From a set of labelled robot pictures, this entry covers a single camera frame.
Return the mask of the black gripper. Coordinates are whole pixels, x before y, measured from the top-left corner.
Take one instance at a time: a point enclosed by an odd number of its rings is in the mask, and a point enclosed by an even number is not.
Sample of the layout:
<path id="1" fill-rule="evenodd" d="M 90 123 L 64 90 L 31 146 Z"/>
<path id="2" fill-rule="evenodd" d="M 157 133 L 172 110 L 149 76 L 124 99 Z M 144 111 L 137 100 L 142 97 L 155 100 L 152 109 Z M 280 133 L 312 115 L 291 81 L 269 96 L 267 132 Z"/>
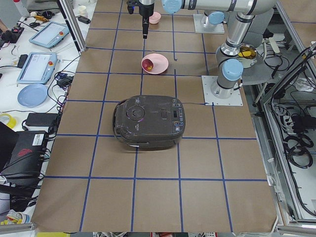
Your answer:
<path id="1" fill-rule="evenodd" d="M 149 31 L 149 17 L 154 13 L 153 0 L 128 0 L 126 2 L 129 14 L 134 13 L 134 8 L 139 7 L 139 14 L 142 18 L 142 34 L 143 39 L 147 39 Z"/>

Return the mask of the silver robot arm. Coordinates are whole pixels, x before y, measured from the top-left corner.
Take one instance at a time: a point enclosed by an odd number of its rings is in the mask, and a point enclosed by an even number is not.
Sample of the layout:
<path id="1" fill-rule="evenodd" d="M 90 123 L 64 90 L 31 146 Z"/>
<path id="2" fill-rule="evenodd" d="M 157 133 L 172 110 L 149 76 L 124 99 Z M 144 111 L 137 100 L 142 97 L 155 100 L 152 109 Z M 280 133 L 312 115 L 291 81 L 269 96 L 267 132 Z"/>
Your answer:
<path id="1" fill-rule="evenodd" d="M 204 13 L 203 27 L 207 32 L 222 32 L 225 15 L 221 11 Z"/>
<path id="2" fill-rule="evenodd" d="M 180 9 L 215 10 L 236 12 L 235 21 L 225 43 L 217 50 L 219 76 L 210 87 L 212 94 L 220 99 L 229 98 L 236 82 L 241 78 L 243 67 L 236 59 L 240 46 L 256 15 L 271 10 L 275 0 L 163 0 L 163 9 L 174 14 Z"/>

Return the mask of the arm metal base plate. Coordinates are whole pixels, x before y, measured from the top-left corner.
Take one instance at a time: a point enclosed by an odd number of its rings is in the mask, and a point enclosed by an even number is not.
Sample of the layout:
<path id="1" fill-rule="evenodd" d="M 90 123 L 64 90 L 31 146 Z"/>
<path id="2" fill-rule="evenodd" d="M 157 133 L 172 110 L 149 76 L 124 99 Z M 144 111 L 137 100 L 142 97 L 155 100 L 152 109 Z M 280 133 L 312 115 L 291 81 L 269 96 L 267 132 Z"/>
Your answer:
<path id="1" fill-rule="evenodd" d="M 223 89 L 217 83 L 218 76 L 201 76 L 204 103 L 209 106 L 243 106 L 237 82 L 233 88 Z"/>
<path id="2" fill-rule="evenodd" d="M 209 18 L 204 14 L 193 14 L 195 33 L 200 34 L 224 34 L 223 23 L 211 24 Z"/>

